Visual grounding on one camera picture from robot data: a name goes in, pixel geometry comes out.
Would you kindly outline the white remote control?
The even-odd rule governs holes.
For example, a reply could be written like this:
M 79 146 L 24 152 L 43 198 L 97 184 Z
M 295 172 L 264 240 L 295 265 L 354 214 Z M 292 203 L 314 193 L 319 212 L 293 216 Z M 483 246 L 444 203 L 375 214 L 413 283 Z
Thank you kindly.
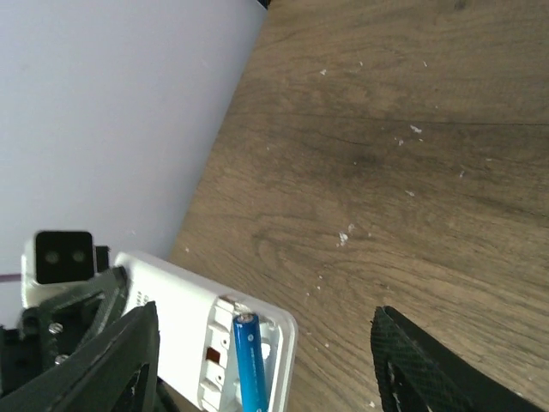
M 158 375 L 201 411 L 240 411 L 234 317 L 259 317 L 268 408 L 284 411 L 293 375 L 299 329 L 278 306 L 229 288 L 144 252 L 120 252 L 129 292 L 125 309 L 153 301 L 160 354 Z

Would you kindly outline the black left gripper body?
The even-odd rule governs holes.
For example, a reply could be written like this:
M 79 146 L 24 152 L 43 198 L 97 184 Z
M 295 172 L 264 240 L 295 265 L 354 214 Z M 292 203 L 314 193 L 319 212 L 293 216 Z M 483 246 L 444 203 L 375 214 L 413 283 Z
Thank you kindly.
M 58 356 L 73 351 L 73 337 L 38 321 L 17 328 L 1 327 L 1 397 L 6 397 L 55 365 Z

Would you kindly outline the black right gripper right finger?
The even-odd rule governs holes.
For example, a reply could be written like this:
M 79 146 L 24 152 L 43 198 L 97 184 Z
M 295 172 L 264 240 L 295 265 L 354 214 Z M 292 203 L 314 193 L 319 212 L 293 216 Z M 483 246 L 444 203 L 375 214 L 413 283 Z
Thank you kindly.
M 371 352 L 384 411 L 542 410 L 469 365 L 392 306 L 375 310 Z

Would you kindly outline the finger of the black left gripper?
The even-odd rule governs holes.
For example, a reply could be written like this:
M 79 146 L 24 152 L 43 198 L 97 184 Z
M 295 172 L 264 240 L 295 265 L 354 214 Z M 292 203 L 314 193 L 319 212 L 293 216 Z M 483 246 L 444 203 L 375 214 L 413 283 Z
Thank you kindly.
M 112 267 L 25 310 L 21 315 L 21 336 L 38 340 L 40 371 L 65 361 L 118 321 L 128 294 L 126 270 Z

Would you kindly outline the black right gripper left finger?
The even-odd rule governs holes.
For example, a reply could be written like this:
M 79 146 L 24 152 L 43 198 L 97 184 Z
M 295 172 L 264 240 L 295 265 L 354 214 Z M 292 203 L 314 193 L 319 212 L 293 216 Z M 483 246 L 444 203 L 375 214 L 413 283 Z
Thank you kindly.
M 65 361 L 1 397 L 3 411 L 158 411 L 159 320 L 138 306 Z

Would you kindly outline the blue battery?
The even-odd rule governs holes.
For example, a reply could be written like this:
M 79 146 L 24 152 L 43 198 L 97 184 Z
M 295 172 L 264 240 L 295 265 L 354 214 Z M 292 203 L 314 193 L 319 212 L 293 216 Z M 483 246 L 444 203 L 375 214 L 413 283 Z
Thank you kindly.
M 259 317 L 252 312 L 241 313 L 232 324 L 243 411 L 266 412 L 268 395 Z

